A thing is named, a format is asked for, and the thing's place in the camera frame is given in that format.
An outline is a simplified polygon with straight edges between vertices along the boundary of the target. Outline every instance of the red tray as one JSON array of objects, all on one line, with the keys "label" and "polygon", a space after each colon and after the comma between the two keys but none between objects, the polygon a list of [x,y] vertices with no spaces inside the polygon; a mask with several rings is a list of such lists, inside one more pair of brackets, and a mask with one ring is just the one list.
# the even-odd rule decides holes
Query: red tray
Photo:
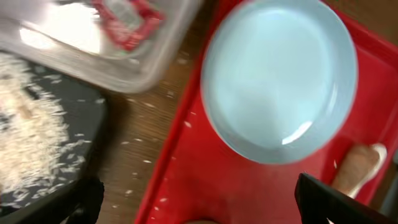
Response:
[{"label": "red tray", "polygon": [[[221,0],[210,34],[240,0]],[[359,60],[353,109],[338,134],[310,157],[284,166],[261,165],[232,151],[214,132],[200,96],[205,49],[188,84],[136,224],[176,224],[209,218],[222,224],[301,223],[294,188],[301,172],[330,183],[354,142],[381,142],[387,162],[357,196],[368,204],[398,147],[398,49],[339,13]]]}]

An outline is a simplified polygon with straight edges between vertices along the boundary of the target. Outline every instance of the clear plastic container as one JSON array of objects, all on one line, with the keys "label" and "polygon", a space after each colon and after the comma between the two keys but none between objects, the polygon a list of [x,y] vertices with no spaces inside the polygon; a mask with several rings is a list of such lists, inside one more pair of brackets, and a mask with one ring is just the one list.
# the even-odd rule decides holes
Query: clear plastic container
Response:
[{"label": "clear plastic container", "polygon": [[202,0],[148,2],[165,20],[126,52],[108,39],[91,0],[1,1],[0,47],[110,90],[144,91],[162,77]]}]

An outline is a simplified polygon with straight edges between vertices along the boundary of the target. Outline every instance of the scattered rice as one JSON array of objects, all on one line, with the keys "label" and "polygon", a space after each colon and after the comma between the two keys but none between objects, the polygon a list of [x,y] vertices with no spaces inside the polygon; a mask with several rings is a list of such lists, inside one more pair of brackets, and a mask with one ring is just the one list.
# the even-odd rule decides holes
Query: scattered rice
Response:
[{"label": "scattered rice", "polygon": [[174,97],[174,92],[173,91],[167,91],[167,97],[173,98]]},{"label": "scattered rice", "polygon": [[150,107],[150,108],[156,108],[156,106],[150,104],[150,103],[144,103],[146,106]]},{"label": "scattered rice", "polygon": [[81,164],[86,162],[86,159],[83,156],[77,156],[77,163]]},{"label": "scattered rice", "polygon": [[60,168],[60,171],[63,173],[73,173],[73,172],[76,172],[76,169],[73,167],[63,167],[63,168]]},{"label": "scattered rice", "polygon": [[40,189],[37,191],[37,194],[39,194],[40,196],[46,196],[49,193],[49,189]]},{"label": "scattered rice", "polygon": [[97,104],[102,104],[104,102],[105,102],[105,99],[98,99],[95,101],[95,103],[97,103]]},{"label": "scattered rice", "polygon": [[16,209],[22,208],[22,206],[21,206],[21,205],[18,205],[18,204],[14,204],[12,207],[13,207],[13,208],[16,208]]},{"label": "scattered rice", "polygon": [[[59,100],[31,83],[33,74],[24,60],[0,54],[0,189],[2,194],[24,189],[39,179],[53,178],[68,125]],[[44,78],[59,80],[61,75]],[[35,100],[24,88],[34,91]]]},{"label": "scattered rice", "polygon": [[47,78],[49,80],[59,80],[61,79],[61,75],[45,75],[43,78]]},{"label": "scattered rice", "polygon": [[67,157],[67,159],[73,159],[73,157],[75,157],[74,154],[69,154],[68,157]]},{"label": "scattered rice", "polygon": [[49,193],[49,194],[52,194],[52,193],[54,193],[56,190],[58,190],[60,187],[62,187],[62,186],[64,186],[64,185],[65,185],[65,184],[57,184],[57,185],[51,187],[51,188],[48,190],[48,193]]},{"label": "scattered rice", "polygon": [[15,202],[20,202],[24,200],[29,195],[29,191],[27,189],[19,189],[12,193],[12,196],[16,198]]},{"label": "scattered rice", "polygon": [[192,125],[191,125],[191,123],[189,123],[188,121],[184,121],[184,123],[185,123],[186,127],[188,127],[188,128],[192,128]]},{"label": "scattered rice", "polygon": [[58,84],[60,82],[62,82],[62,80],[54,80],[54,81],[51,81],[51,84]]},{"label": "scattered rice", "polygon": [[16,205],[16,203],[1,203],[0,206],[2,207],[10,207],[10,206],[14,206]]},{"label": "scattered rice", "polygon": [[177,63],[180,65],[186,65],[188,63],[188,60],[184,58],[178,58]]}]

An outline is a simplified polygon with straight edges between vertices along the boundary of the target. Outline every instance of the black object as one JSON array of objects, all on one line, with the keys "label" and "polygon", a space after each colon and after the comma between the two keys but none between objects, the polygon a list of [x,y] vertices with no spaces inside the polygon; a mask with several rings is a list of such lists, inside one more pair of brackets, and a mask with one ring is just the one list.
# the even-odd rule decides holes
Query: black object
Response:
[{"label": "black object", "polygon": [[[35,74],[32,82],[38,84],[45,91],[50,92],[67,112],[63,115],[64,122],[69,125],[70,140],[64,144],[77,142],[79,139],[84,144],[74,147],[60,157],[59,163],[68,164],[75,162],[79,157],[89,161],[94,143],[102,130],[107,115],[106,100],[98,90],[90,85],[64,75],[56,70],[25,60],[31,73]],[[25,89],[33,98],[33,91]],[[1,117],[0,122],[7,123],[8,118]],[[29,197],[17,202],[22,208],[0,206],[0,223],[51,223],[58,224],[66,217],[68,224],[95,223],[103,200],[103,184],[96,178],[83,177],[87,162],[81,163],[78,172],[59,172],[53,185],[65,183],[54,193],[40,198],[32,198],[44,186],[27,188]],[[15,198],[12,192],[0,197],[0,204],[12,203]]]},{"label": "black object", "polygon": [[97,178],[84,178],[0,218],[0,223],[59,224],[69,217],[67,224],[94,224],[100,214],[103,196],[103,183]]},{"label": "black object", "polygon": [[398,151],[394,154],[393,161],[396,165],[396,174],[381,205],[380,213],[392,220],[398,220]]},{"label": "black object", "polygon": [[303,224],[397,224],[308,174],[300,174],[295,198]]}]

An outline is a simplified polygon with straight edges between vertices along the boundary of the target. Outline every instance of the plate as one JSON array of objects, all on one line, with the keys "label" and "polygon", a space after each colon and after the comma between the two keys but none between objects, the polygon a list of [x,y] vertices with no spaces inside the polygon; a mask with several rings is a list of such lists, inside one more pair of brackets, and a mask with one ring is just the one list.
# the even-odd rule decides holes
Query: plate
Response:
[{"label": "plate", "polygon": [[317,0],[246,1],[206,53],[207,116],[238,154],[264,164],[301,160],[344,123],[358,62],[340,18]]}]

